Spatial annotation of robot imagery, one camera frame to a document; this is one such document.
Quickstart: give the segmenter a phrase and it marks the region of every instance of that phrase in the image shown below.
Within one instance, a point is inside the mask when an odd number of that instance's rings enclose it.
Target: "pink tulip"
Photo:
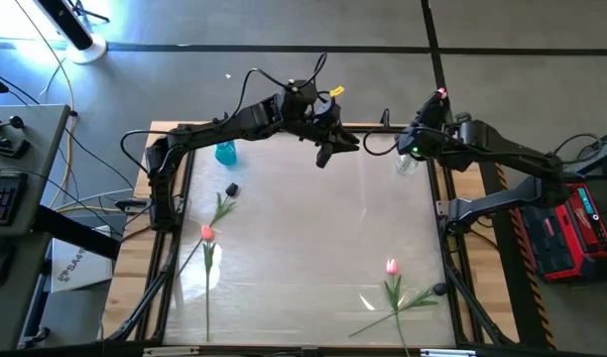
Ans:
[[[388,275],[399,274],[399,262],[396,259],[387,260],[387,274]]]
[[[210,242],[213,239],[215,239],[215,233],[213,233],[213,230],[211,229],[210,226],[203,225],[201,228],[201,233],[202,233],[202,240],[205,242]]]

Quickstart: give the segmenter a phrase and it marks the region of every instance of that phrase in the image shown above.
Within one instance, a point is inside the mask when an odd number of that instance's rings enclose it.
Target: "gray desk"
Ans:
[[[19,115],[26,124],[23,131],[5,128],[4,135],[11,140],[23,137],[32,145],[20,160],[0,156],[0,168],[14,167],[47,177],[68,113],[69,108],[65,105],[0,107],[0,120]],[[45,179],[29,176],[15,225],[0,227],[0,239],[5,237],[17,247],[8,281],[0,288],[0,350],[17,346],[46,249],[52,239],[47,233],[28,233],[45,186]]]

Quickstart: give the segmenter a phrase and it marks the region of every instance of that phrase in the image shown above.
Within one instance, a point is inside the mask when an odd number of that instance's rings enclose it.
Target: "yellow tape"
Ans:
[[[330,96],[341,95],[341,93],[343,93],[343,91],[345,91],[345,88],[343,88],[341,85],[339,85],[336,88],[330,90]]]

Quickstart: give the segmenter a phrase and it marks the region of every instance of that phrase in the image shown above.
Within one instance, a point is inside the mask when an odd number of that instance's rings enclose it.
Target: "wooden table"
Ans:
[[[179,122],[153,122],[151,129],[167,131],[177,127],[178,124]],[[150,135],[147,139],[147,146],[151,145],[157,137],[159,135]],[[181,165],[176,178],[175,193],[180,191],[183,168],[184,165]],[[439,185],[441,196],[446,197],[442,171],[438,170],[437,175],[438,180],[441,181]],[[458,197],[475,198],[485,195],[482,178],[477,166],[471,166],[465,173],[454,173],[453,178]],[[144,173],[139,172],[135,195],[146,198],[149,197],[149,193],[150,189],[147,184],[147,178]],[[149,225],[149,217],[143,215],[126,228],[125,235],[142,229],[147,225]],[[493,229],[484,228],[478,224],[475,224],[473,229],[495,241]],[[147,280],[147,272],[154,246],[154,236],[155,233],[153,231],[146,231],[124,242],[121,247],[103,314],[103,326],[106,335],[119,327],[141,298]],[[499,253],[492,245],[474,234],[467,234],[465,238],[477,298],[502,331],[508,337],[517,341],[518,334]],[[463,298],[458,297],[458,299],[461,304],[465,334],[469,340],[472,340],[468,309],[464,304]],[[158,298],[153,303],[152,311],[154,313],[151,313],[146,335],[148,338],[153,333],[154,325],[156,324]]]

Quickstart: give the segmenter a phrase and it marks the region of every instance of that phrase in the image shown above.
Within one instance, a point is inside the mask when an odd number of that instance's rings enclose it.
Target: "desk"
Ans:
[[[154,122],[151,129],[165,131],[175,128],[178,124],[178,122]],[[150,135],[147,145],[153,143],[157,137],[158,135]],[[182,176],[183,172],[177,175],[176,191],[180,191],[179,183]],[[441,179],[441,172],[438,172],[438,176]],[[482,178],[477,166],[472,166],[466,173],[455,173],[453,177],[458,196],[473,198],[484,195]],[[439,187],[441,190],[444,190],[443,183]],[[147,178],[143,173],[139,174],[137,180],[136,195],[140,197],[149,196]],[[137,231],[147,224],[149,224],[149,217],[140,217],[127,227],[125,234]],[[492,229],[477,225],[474,226],[474,229],[494,239]],[[154,236],[154,232],[148,231],[123,243],[103,314],[105,331],[116,330],[140,299],[147,280],[147,271],[154,246]],[[475,292],[478,299],[503,332],[510,338],[518,340],[498,252],[473,234],[466,236],[466,242]],[[157,311],[157,309],[158,306],[155,302],[152,311]],[[461,309],[465,331],[470,330],[468,312],[463,304]],[[156,317],[156,314],[152,313],[149,318],[149,327],[146,334],[148,338],[154,331]]]
[[[8,117],[19,115],[26,125],[24,130],[6,127],[2,133],[13,142],[26,139],[31,143],[28,153],[19,160],[0,156],[0,168],[14,167],[47,177],[68,113],[65,105],[0,107],[0,120],[5,122]],[[17,346],[52,238],[46,233],[28,234],[45,186],[45,179],[30,175],[15,224],[0,227],[0,237],[5,236],[17,248],[8,281],[0,288],[0,350]]]

